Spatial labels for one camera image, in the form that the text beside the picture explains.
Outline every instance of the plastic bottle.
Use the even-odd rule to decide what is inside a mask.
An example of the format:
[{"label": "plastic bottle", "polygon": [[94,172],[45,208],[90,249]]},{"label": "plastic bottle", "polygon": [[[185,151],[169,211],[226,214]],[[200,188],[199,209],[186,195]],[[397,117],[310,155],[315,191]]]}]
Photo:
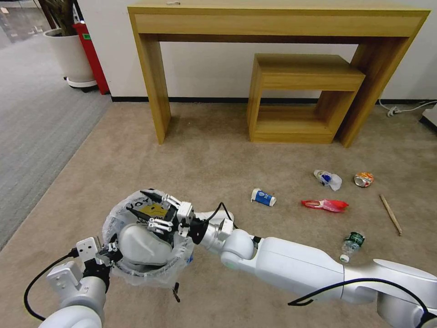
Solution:
[{"label": "plastic bottle", "polygon": [[352,231],[349,236],[343,242],[343,246],[341,247],[342,254],[340,255],[340,260],[344,263],[348,263],[352,254],[360,249],[363,245],[364,234],[362,232]]},{"label": "plastic bottle", "polygon": [[334,191],[337,191],[341,187],[341,178],[334,173],[324,170],[314,170],[314,176],[322,183],[322,185],[328,185]]}]

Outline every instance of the trash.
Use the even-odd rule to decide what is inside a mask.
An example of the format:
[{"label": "trash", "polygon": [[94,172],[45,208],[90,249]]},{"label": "trash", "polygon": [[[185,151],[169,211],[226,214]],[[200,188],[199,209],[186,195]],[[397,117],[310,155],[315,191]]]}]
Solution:
[{"label": "trash", "polygon": [[334,191],[337,191],[341,187],[342,180],[334,173],[323,170],[315,170],[314,176],[322,183],[322,185],[328,185]]},{"label": "trash", "polygon": [[252,203],[254,200],[257,201],[258,203],[270,207],[272,207],[276,203],[276,197],[269,195],[258,188],[252,191],[252,198],[250,199],[250,202]]},{"label": "trash", "polygon": [[349,263],[352,254],[357,252],[360,247],[363,246],[365,239],[363,233],[355,231],[351,232],[341,247],[343,253],[340,255],[340,260],[344,263]]},{"label": "trash", "polygon": [[388,215],[390,216],[391,221],[392,221],[393,224],[395,225],[395,227],[396,227],[396,229],[397,229],[397,232],[399,233],[399,236],[402,236],[402,228],[401,228],[401,225],[400,225],[399,222],[397,221],[396,216],[395,216],[395,214],[393,213],[393,211],[391,210],[391,207],[390,207],[390,205],[388,204],[386,198],[384,197],[383,194],[379,195],[379,197],[381,198],[381,200],[382,200],[382,202],[383,202],[383,204],[384,204],[384,206],[385,206],[385,208],[386,208],[386,210],[387,210],[387,212],[388,212]]},{"label": "trash", "polygon": [[368,187],[373,182],[373,174],[369,172],[359,172],[354,176],[354,182],[358,187]]},{"label": "trash", "polygon": [[341,200],[302,200],[303,206],[317,210],[328,210],[331,212],[343,212],[349,206]]}]

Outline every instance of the bottle label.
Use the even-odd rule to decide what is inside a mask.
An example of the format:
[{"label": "bottle label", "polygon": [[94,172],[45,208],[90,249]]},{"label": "bottle label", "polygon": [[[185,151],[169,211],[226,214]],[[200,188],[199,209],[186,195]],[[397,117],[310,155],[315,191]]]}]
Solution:
[{"label": "bottle label", "polygon": [[352,241],[356,243],[359,247],[361,247],[364,243],[365,237],[358,232],[353,231],[349,234],[349,237],[347,237],[346,240]]}]

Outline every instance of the bottle cap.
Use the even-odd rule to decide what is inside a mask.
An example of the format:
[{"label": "bottle cap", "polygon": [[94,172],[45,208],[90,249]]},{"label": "bottle cap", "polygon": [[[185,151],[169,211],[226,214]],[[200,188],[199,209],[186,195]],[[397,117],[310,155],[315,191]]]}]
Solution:
[{"label": "bottle cap", "polygon": [[341,254],[340,261],[342,261],[344,263],[349,263],[349,257],[346,254]]}]

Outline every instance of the black cable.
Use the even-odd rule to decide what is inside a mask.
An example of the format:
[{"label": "black cable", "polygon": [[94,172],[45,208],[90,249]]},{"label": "black cable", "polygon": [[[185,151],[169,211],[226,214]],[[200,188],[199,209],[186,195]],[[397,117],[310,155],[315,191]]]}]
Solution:
[{"label": "black cable", "polygon": [[311,292],[305,296],[302,296],[300,298],[295,299],[294,301],[291,301],[290,303],[288,303],[288,305],[290,306],[306,306],[308,304],[311,304],[314,300],[310,299],[304,303],[302,303],[302,301],[307,300],[308,298],[314,297],[316,295],[319,295],[323,292],[326,292],[328,290],[337,288],[337,287],[341,287],[341,286],[346,286],[346,285],[350,285],[356,282],[381,282],[396,288],[399,288],[400,290],[402,290],[403,292],[407,293],[408,295],[410,295],[412,298],[414,298],[416,300],[417,303],[419,303],[419,305],[422,307],[423,310],[423,314],[422,314],[422,318],[420,320],[419,325],[416,328],[420,328],[422,327],[422,325],[428,321],[431,320],[432,318],[437,318],[437,316],[435,316],[434,314],[430,313],[428,311],[427,306],[425,305],[425,303],[416,295],[414,294],[412,291],[410,291],[409,289],[406,289],[405,287],[395,283],[395,282],[391,282],[388,280],[384,280],[384,279],[378,279],[378,278],[359,278],[359,279],[352,279],[352,280],[347,280],[344,282],[339,282],[333,285],[329,285],[326,287],[323,287],[321,289],[316,290],[315,292]]},{"label": "black cable", "polygon": [[46,273],[47,271],[49,271],[52,267],[54,267],[56,264],[58,264],[59,262],[62,262],[63,260],[69,258],[69,257],[78,257],[79,253],[77,252],[76,248],[73,248],[67,255],[64,255],[63,257],[61,257],[60,259],[54,261],[52,264],[50,264],[47,268],[45,268],[43,271],[41,271],[35,278],[33,278],[33,280],[30,282],[30,284],[27,286],[25,292],[24,292],[24,306],[27,310],[27,312],[29,312],[29,314],[41,321],[44,321],[46,318],[44,318],[43,316],[39,315],[38,313],[36,313],[35,311],[32,310],[32,308],[30,307],[29,304],[29,292],[30,289],[33,287],[33,285],[35,284],[35,282],[41,278],[41,276]]},{"label": "black cable", "polygon": [[234,223],[234,221],[231,219],[231,216],[229,215],[228,209],[226,208],[226,206],[224,205],[224,203],[222,203],[222,206],[223,206],[224,211],[226,212],[226,215],[227,215],[228,218],[232,221],[232,224],[234,225],[234,228],[235,228],[235,229],[239,229],[239,228],[237,227],[237,225]]},{"label": "black cable", "polygon": [[224,209],[224,211],[226,212],[226,215],[228,216],[228,218],[232,221],[232,222],[234,222],[234,220],[232,220],[231,219],[231,216],[229,215],[229,212],[228,212],[228,209],[226,208],[226,206],[223,204],[223,202],[220,202],[220,204],[217,206],[217,208],[215,209],[215,211],[214,211],[214,213],[209,217],[209,218],[207,218],[206,220],[203,220],[203,221],[201,221],[201,222],[192,222],[191,224],[190,224],[190,226],[202,226],[203,224],[205,224],[206,222],[209,222],[212,218],[214,218],[215,217],[215,215],[217,214],[217,212],[219,211],[219,209],[220,209],[220,207],[222,207],[223,206],[223,209]]}]

